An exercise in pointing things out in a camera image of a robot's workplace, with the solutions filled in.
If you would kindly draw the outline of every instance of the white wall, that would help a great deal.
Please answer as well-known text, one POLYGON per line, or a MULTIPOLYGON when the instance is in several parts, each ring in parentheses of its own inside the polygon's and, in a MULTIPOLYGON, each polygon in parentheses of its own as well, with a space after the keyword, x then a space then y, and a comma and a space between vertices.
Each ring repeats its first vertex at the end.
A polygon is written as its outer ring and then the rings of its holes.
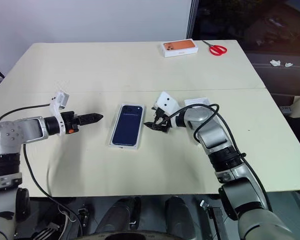
POLYGON ((0 71, 33 43, 172 41, 191 0, 0 0, 0 71))

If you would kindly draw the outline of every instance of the scissors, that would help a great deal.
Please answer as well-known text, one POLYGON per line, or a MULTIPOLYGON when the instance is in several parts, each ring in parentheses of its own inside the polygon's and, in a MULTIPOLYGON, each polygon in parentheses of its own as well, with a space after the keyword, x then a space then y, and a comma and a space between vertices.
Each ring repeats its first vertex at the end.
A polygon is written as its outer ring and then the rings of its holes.
POLYGON ((212 45, 206 41, 203 41, 205 44, 209 46, 209 51, 215 56, 221 56, 222 54, 225 54, 228 50, 224 46, 219 45, 212 45))

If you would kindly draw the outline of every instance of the red scissor handle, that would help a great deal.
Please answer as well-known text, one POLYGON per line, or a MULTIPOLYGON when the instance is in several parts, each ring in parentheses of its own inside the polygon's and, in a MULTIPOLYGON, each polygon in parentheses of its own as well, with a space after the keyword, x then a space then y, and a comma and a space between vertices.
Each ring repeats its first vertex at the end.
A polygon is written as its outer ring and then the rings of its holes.
POLYGON ((222 54, 225 54, 228 50, 224 46, 212 45, 209 47, 209 51, 215 56, 221 56, 222 54))

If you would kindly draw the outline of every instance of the white table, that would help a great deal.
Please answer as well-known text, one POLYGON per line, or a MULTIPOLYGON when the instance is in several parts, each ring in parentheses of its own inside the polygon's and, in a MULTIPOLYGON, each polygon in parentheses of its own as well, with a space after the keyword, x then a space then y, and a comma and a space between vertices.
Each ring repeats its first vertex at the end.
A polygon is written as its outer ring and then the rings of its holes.
MULTIPOLYGON (((33 172, 53 196, 212 194, 220 184, 203 149, 185 128, 168 134, 143 127, 138 150, 108 146, 121 103, 146 106, 145 122, 161 91, 183 104, 208 97, 220 105, 242 152, 267 191, 300 190, 300 144, 236 41, 214 41, 227 54, 199 52, 163 58, 158 42, 37 43, 0 85, 0 115, 70 94, 65 111, 104 118, 76 134, 27 146, 33 172)), ((48 117, 49 108, 13 113, 5 120, 48 117)), ((42 193, 21 157, 22 187, 42 193)))

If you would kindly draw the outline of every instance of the robotic arm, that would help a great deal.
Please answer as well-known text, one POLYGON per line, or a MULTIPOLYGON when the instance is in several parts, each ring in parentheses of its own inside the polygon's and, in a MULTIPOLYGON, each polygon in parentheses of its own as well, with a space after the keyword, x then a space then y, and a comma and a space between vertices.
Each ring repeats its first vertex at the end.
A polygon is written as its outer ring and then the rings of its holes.
MULTIPOLYGON (((153 130, 168 132, 170 127, 187 127, 195 131, 213 112, 204 107, 188 108, 172 117, 165 125, 156 125, 160 118, 171 116, 180 110, 166 92, 162 92, 154 105, 154 122, 145 125, 153 130)), ((234 148, 224 128, 216 117, 200 128, 196 137, 222 184, 219 194, 224 209, 232 220, 238 220, 240 239, 245 240, 293 240, 288 227, 268 209, 266 197, 249 170, 242 156, 234 148)))
POLYGON ((54 116, 0 122, 0 240, 12 240, 16 223, 24 221, 30 214, 29 192, 18 187, 22 183, 22 173, 19 172, 22 144, 41 141, 54 134, 76 133, 79 125, 96 123, 103 118, 97 113, 59 113, 68 97, 59 92, 52 99, 50 108, 54 116))

